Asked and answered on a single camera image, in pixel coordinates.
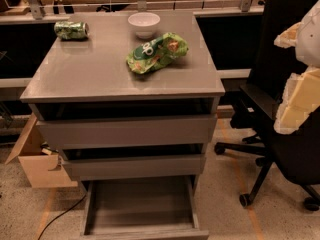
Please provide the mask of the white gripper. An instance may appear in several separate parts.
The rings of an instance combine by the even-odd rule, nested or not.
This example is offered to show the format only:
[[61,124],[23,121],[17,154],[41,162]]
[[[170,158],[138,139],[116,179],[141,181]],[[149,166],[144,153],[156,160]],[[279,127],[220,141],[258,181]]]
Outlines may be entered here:
[[303,17],[279,34],[274,44],[295,47],[296,58],[308,66],[302,74],[292,73],[276,113],[274,130],[291,134],[320,106],[320,0]]

